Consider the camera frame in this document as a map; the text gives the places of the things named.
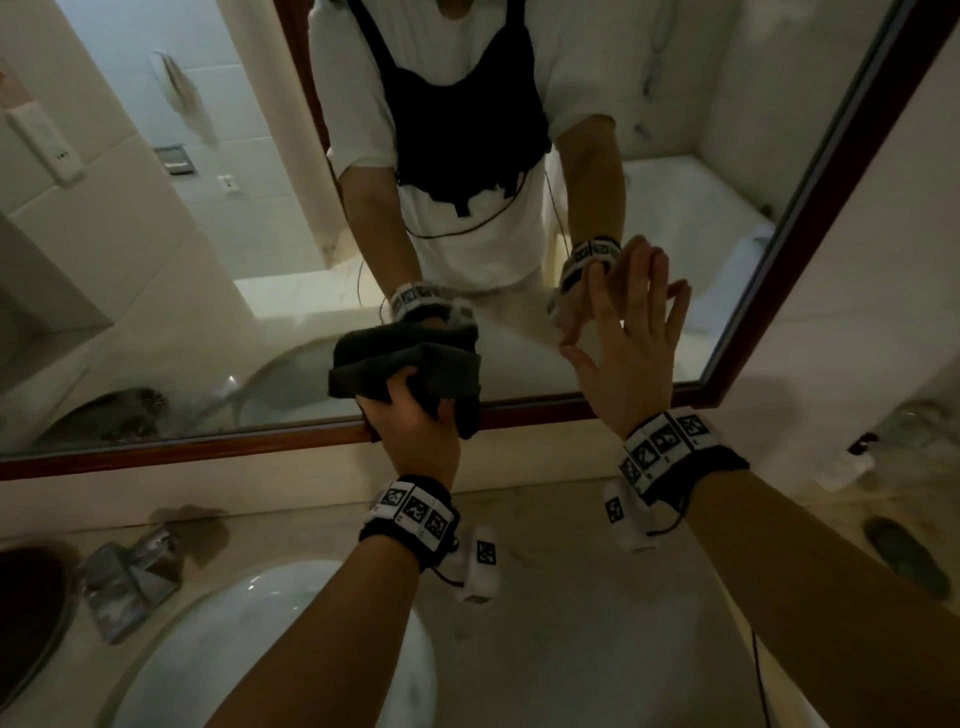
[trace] black vest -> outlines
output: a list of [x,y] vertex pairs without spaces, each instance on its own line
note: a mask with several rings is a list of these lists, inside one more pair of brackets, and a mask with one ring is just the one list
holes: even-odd
[[517,194],[521,174],[550,151],[534,82],[525,0],[507,0],[507,22],[476,66],[453,85],[429,84],[400,68],[362,0],[348,0],[373,52],[396,132],[396,183],[412,184],[469,217],[484,190]]

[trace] left hand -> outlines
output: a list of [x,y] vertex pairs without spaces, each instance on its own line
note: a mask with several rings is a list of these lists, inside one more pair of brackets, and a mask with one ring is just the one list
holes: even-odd
[[430,417],[407,388],[407,378],[416,371],[406,367],[387,379],[389,404],[366,397],[357,397],[357,403],[383,438],[397,475],[425,475],[450,490],[460,465],[453,400],[441,400],[437,419]]
[[[649,247],[647,239],[643,235],[637,235],[627,243],[620,257],[614,263],[610,272],[607,273],[607,291],[610,294],[613,307],[617,314],[623,318],[627,308],[627,278],[630,274],[630,257],[634,250],[639,246]],[[557,325],[560,327],[562,338],[560,346],[575,346],[580,340],[580,332],[588,321],[592,321],[593,306],[590,304],[590,296],[587,291],[586,270],[585,276],[574,286],[560,296],[557,302]],[[667,299],[676,297],[686,284],[684,280],[677,280],[670,283],[667,288]]]

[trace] hand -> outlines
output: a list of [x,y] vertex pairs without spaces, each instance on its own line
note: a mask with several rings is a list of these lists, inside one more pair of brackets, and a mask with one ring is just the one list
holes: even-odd
[[[607,290],[610,292],[613,307],[617,314],[623,316],[627,307],[627,278],[630,272],[630,258],[637,248],[649,247],[643,235],[633,237],[620,257],[607,274]],[[683,282],[671,283],[667,289],[667,298],[672,299],[680,293]],[[557,302],[557,325],[562,332],[561,346],[574,346],[580,340],[580,332],[587,321],[593,318],[593,306],[590,304],[590,295],[587,291],[586,277],[578,281],[573,287],[560,296]]]
[[383,438],[397,475],[425,475],[450,490],[460,464],[453,400],[441,400],[437,420],[430,417],[407,388],[407,377],[416,371],[407,367],[387,379],[390,404],[366,397],[357,402]]
[[600,365],[575,346],[561,354],[577,372],[593,412],[626,440],[649,417],[670,408],[673,356],[690,305],[690,286],[677,281],[676,301],[666,313],[669,261],[646,240],[630,253],[624,327],[613,303],[603,266],[587,269],[587,290],[596,313],[603,359]]

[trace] person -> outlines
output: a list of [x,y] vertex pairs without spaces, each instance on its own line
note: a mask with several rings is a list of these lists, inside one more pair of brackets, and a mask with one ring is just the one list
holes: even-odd
[[[667,266],[645,241],[636,246],[623,326],[602,268],[591,266],[602,358],[565,350],[593,411],[623,440],[670,407],[689,288],[667,313]],[[390,380],[392,403],[362,406],[398,474],[449,489],[460,458],[452,409],[424,414],[404,385],[409,375]],[[960,725],[960,619],[944,607],[747,470],[699,479],[685,520],[831,728]],[[207,725],[373,727],[419,581],[413,550],[387,535],[361,541]]]
[[[493,292],[535,305],[546,322],[549,294],[538,292],[551,145],[574,243],[556,314],[563,340],[576,343],[592,316],[580,282],[588,259],[613,268],[622,304],[626,270],[615,258],[626,191],[609,40],[593,6],[318,0],[309,28],[330,165],[395,320],[438,325],[454,297]],[[435,298],[410,318],[404,295],[418,290]]]

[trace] forearm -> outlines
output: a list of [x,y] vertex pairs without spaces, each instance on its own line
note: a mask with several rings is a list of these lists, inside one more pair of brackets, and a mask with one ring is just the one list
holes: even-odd
[[383,295],[389,298],[404,283],[421,280],[420,261],[403,224],[392,170],[348,169],[341,186],[350,231]]
[[960,725],[960,619],[751,473],[704,478],[686,520],[831,728]]
[[414,554],[370,536],[234,688],[207,728],[372,728],[420,582]]
[[570,238],[608,236],[620,241],[627,191],[613,122],[591,117],[558,142],[567,189]]

